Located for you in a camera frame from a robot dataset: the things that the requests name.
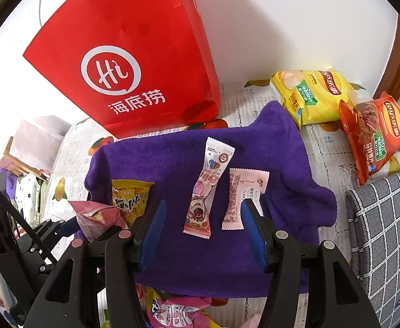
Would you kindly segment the pink white long snack packet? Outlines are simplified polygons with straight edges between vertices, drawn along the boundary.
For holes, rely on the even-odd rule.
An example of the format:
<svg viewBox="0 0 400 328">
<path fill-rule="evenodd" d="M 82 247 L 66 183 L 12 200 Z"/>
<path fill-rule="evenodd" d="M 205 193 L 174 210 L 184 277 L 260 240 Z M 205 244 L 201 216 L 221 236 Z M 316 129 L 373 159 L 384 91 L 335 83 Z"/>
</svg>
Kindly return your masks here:
<svg viewBox="0 0 400 328">
<path fill-rule="evenodd" d="M 204 239 L 210 238 L 210 211 L 216 185 L 227 169 L 234 152 L 234 147 L 217 139 L 207 138 L 204 164 L 193 187 L 183 233 Z"/>
</svg>

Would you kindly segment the pink strawberry snack packet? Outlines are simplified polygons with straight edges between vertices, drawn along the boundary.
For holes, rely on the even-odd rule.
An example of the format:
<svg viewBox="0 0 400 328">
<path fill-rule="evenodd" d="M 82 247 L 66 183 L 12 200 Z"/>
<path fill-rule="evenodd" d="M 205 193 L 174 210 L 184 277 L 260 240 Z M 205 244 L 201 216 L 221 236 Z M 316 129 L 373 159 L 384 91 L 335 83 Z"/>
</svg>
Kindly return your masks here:
<svg viewBox="0 0 400 328">
<path fill-rule="evenodd" d="M 206 313 L 211 298 L 174 296 L 163 299 L 150 287 L 136 285 L 146 327 L 152 328 L 213 328 L 219 325 Z"/>
</svg>

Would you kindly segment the yellow snack packet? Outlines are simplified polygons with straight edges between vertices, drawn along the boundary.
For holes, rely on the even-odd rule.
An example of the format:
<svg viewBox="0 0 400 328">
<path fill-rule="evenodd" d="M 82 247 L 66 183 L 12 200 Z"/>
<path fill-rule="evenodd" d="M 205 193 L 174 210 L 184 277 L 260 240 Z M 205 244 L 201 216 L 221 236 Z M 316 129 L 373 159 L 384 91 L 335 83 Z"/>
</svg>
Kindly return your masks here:
<svg viewBox="0 0 400 328">
<path fill-rule="evenodd" d="M 145 214 L 148 195 L 154 182 L 133 179 L 112 180 L 113 206 L 119 208 L 128 227 Z"/>
</svg>

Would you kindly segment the pink triangular snack packet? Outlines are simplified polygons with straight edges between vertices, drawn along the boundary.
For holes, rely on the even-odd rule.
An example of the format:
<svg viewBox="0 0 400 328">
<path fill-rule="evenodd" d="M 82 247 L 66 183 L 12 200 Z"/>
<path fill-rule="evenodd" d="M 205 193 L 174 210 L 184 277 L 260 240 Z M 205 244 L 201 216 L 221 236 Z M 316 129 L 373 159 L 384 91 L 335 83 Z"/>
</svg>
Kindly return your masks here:
<svg viewBox="0 0 400 328">
<path fill-rule="evenodd" d="M 87 240 L 95 241 L 113 226 L 127 230 L 126 221 L 117 207 L 95 201 L 69 201 L 75 211 L 78 225 Z"/>
</svg>

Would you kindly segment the wooden bed frame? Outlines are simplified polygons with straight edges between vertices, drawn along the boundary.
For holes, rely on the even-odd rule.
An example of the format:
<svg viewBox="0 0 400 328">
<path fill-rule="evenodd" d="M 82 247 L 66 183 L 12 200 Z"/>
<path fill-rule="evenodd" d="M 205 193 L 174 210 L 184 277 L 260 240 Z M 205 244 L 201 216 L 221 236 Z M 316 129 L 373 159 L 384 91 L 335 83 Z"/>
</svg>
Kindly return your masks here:
<svg viewBox="0 0 400 328">
<path fill-rule="evenodd" d="M 6 169 L 17 177 L 31 174 L 42 181 L 49 181 L 49 175 L 10 154 L 12 143 L 13 137 L 11 136 L 0 158 L 0 169 Z"/>
</svg>

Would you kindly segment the yellow chips bag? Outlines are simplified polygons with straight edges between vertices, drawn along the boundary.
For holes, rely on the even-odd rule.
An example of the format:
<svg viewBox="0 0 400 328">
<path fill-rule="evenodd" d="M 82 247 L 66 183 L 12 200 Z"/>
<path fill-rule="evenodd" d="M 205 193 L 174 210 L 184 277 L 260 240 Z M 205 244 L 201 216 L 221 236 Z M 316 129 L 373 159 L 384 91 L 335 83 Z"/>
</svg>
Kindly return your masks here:
<svg viewBox="0 0 400 328">
<path fill-rule="evenodd" d="M 270 83 L 297 127 L 339 121 L 340 103 L 357 103 L 352 84 L 334 70 L 280 70 Z"/>
</svg>

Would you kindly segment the grey checked folded cloth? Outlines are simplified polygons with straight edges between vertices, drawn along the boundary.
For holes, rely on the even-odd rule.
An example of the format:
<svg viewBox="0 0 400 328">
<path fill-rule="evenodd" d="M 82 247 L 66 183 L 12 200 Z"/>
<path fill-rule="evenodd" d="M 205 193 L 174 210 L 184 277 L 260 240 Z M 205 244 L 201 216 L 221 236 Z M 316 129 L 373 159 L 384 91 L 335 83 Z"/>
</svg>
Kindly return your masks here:
<svg viewBox="0 0 400 328">
<path fill-rule="evenodd" d="M 400 172 L 345 193 L 351 266 L 382 327 L 400 323 Z"/>
</svg>

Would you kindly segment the pale pink snack packet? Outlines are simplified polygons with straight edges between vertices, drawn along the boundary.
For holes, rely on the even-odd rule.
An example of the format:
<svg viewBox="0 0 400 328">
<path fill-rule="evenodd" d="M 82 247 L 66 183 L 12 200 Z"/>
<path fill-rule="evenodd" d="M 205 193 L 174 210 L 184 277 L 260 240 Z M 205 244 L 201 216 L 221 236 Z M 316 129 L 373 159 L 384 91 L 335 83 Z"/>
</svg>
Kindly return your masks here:
<svg viewBox="0 0 400 328">
<path fill-rule="evenodd" d="M 249 198 L 263 216 L 260 197 L 265 194 L 269 172 L 258 169 L 230 168 L 230 194 L 222 230 L 243 230 L 241 205 Z"/>
</svg>

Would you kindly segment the white plastic bag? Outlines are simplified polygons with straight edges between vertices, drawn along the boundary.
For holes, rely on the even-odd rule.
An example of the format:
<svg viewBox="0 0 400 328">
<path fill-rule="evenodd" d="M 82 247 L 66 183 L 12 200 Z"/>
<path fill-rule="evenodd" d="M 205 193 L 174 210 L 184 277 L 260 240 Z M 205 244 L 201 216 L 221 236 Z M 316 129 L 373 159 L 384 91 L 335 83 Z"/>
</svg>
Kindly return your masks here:
<svg viewBox="0 0 400 328">
<path fill-rule="evenodd" d="M 30 167 L 51 172 L 70 127 L 57 116 L 24 119 L 13 136 L 10 154 Z"/>
</svg>

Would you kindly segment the red-orange chips bag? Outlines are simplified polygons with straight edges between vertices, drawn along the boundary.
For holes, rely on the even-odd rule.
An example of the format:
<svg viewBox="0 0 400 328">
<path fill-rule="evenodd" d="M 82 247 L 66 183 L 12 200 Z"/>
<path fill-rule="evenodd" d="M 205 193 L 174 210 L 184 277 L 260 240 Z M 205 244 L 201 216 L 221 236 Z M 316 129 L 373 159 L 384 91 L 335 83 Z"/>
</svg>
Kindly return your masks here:
<svg viewBox="0 0 400 328">
<path fill-rule="evenodd" d="M 400 151 L 400 106 L 383 92 L 357 104 L 339 102 L 339 116 L 351 144 L 360 185 L 365 185 Z"/>
</svg>

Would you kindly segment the purple towel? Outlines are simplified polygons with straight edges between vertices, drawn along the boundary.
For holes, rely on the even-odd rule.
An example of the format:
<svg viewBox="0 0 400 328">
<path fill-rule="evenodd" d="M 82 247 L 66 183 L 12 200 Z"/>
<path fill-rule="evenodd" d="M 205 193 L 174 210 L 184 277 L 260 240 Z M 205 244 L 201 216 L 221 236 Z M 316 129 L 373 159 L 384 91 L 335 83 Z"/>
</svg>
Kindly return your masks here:
<svg viewBox="0 0 400 328">
<path fill-rule="evenodd" d="M 230 194 L 228 173 L 216 188 L 211 236 L 198 238 L 183 231 L 208 138 L 234 148 L 230 167 L 268 172 L 261 205 L 278 229 L 315 244 L 318 229 L 335 223 L 336 197 L 313 180 L 298 128 L 276 101 L 266 104 L 246 127 L 187 130 L 105 145 L 91 159 L 85 187 L 93 201 L 110 204 L 113 180 L 148 181 L 150 197 L 165 200 L 167 217 L 158 246 L 151 264 L 136 274 L 137 283 L 194 297 L 264 297 L 270 277 L 255 262 L 247 234 L 222 229 Z"/>
</svg>

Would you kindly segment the red paper shopping bag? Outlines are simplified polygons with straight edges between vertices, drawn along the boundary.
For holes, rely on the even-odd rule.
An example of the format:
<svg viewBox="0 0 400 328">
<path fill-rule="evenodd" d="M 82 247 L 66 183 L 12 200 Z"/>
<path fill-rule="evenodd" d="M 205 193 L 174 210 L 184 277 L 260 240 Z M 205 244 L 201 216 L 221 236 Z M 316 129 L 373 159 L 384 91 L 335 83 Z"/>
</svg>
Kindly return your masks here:
<svg viewBox="0 0 400 328">
<path fill-rule="evenodd" d="M 24 57 L 119 139 L 208 122 L 219 112 L 195 0 L 67 0 Z"/>
</svg>

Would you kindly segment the brown wooden door frame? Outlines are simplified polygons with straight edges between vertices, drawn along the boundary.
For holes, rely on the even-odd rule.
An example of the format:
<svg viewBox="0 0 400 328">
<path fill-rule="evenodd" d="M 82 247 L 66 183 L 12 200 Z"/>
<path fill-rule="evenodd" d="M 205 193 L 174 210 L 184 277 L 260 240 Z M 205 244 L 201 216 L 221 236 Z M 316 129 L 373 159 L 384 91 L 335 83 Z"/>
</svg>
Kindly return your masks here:
<svg viewBox="0 0 400 328">
<path fill-rule="evenodd" d="M 396 34 L 390 57 L 373 97 L 379 98 L 384 91 L 395 100 L 400 99 L 400 15 L 397 18 Z"/>
</svg>

